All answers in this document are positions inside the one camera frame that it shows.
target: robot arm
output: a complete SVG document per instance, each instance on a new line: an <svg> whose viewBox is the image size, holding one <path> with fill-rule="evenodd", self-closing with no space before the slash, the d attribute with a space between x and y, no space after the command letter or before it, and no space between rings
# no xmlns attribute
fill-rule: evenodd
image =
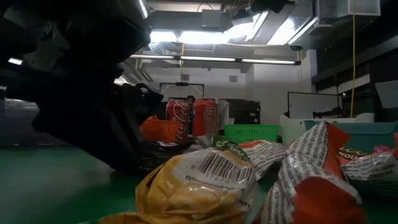
<svg viewBox="0 0 398 224"><path fill-rule="evenodd" d="M145 85L119 86L118 63L150 42L128 0L2 1L0 85L35 102L34 129L124 172L138 170L139 125L163 98ZM7 61L23 58L22 65Z"/></svg>

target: green basket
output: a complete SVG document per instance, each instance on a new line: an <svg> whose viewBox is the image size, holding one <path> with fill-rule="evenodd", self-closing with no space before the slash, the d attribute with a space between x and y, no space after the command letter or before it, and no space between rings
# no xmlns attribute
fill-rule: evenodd
<svg viewBox="0 0 398 224"><path fill-rule="evenodd" d="M225 124L225 136L244 143L257 140L276 141L278 137L278 125L261 124Z"/></svg>

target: yellow cable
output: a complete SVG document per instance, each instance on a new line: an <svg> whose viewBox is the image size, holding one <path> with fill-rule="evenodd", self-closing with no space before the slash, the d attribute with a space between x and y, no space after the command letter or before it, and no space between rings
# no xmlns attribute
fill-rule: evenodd
<svg viewBox="0 0 398 224"><path fill-rule="evenodd" d="M356 0L354 0L353 8L353 92L351 94L351 117L354 117L354 92L355 92L355 75L356 75L356 57L355 57L355 10Z"/></svg>

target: ceiling light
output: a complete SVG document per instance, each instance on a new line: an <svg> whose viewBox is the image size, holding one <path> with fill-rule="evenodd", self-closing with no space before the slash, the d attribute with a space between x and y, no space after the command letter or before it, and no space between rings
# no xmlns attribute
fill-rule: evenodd
<svg viewBox="0 0 398 224"><path fill-rule="evenodd" d="M267 45L284 45L294 35L294 22L291 18L287 18L286 21L278 28L271 40L268 41Z"/></svg>
<svg viewBox="0 0 398 224"><path fill-rule="evenodd" d="M238 62L238 63L262 63L271 65L300 65L299 61L272 60L272 59L249 59L249 58L226 58L226 57L200 57L183 55L132 55L131 58L159 59L159 60L196 60L205 62Z"/></svg>
<svg viewBox="0 0 398 224"><path fill-rule="evenodd" d="M299 37L301 37L305 31L307 31L309 28L312 27L312 25L314 25L314 23L316 23L318 21L318 17L315 17L311 20L310 23L308 23L302 30L300 30L300 32L298 32L293 38L291 38L290 41L288 41L288 44L293 44Z"/></svg>
<svg viewBox="0 0 398 224"><path fill-rule="evenodd" d="M178 41L185 44L222 44L228 40L220 32L184 31Z"/></svg>
<svg viewBox="0 0 398 224"><path fill-rule="evenodd" d="M262 24L264 23L264 21L266 20L267 16L268 16L268 11L264 11L260 14L256 14L255 16L253 16L254 19L254 26L251 29L251 31L247 34L246 36L246 41L252 40L256 34L259 32L260 27L262 26Z"/></svg>
<svg viewBox="0 0 398 224"><path fill-rule="evenodd" d="M130 55L130 58L173 60L171 55Z"/></svg>
<svg viewBox="0 0 398 224"><path fill-rule="evenodd" d="M8 60L8 62L9 62L9 63L16 64L16 65L22 65L22 60L21 60L21 59L18 59L18 58L10 58L10 59Z"/></svg>
<svg viewBox="0 0 398 224"><path fill-rule="evenodd" d="M177 36L170 31L152 31L150 33L151 42L176 42Z"/></svg>
<svg viewBox="0 0 398 224"><path fill-rule="evenodd" d="M145 7L144 1L143 0L138 0L139 5L141 7L141 11L143 13L144 19L146 19L149 15L147 8Z"/></svg>
<svg viewBox="0 0 398 224"><path fill-rule="evenodd" d="M213 61L213 62L235 62L235 58L218 58L218 57L181 56L181 59L182 60Z"/></svg>
<svg viewBox="0 0 398 224"><path fill-rule="evenodd" d="M265 63L275 65L296 65L296 61L285 61L285 60L268 60L268 59L242 59L244 63Z"/></svg>

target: snack bag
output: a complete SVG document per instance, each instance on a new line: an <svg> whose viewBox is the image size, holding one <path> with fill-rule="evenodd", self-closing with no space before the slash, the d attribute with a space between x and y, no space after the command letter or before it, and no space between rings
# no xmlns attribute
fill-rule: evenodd
<svg viewBox="0 0 398 224"><path fill-rule="evenodd" d="M361 193L398 198L398 151L367 154L354 149L341 149L341 168L352 186Z"/></svg>
<svg viewBox="0 0 398 224"><path fill-rule="evenodd" d="M338 149L349 136L327 122L294 141L269 191L261 223L364 223L358 192L342 179Z"/></svg>
<svg viewBox="0 0 398 224"><path fill-rule="evenodd" d="M266 140L239 144L253 166L256 180L261 179L274 164L280 164L286 156L287 146Z"/></svg>
<svg viewBox="0 0 398 224"><path fill-rule="evenodd" d="M99 223L244 223L256 194L249 163L231 151L204 149L153 170L136 188L137 213Z"/></svg>
<svg viewBox="0 0 398 224"><path fill-rule="evenodd" d="M286 156L287 147L271 141L253 141L238 144L225 136L215 135L213 147L219 150L229 150L237 154L243 161L253 166L256 180L261 179L273 164L281 162Z"/></svg>

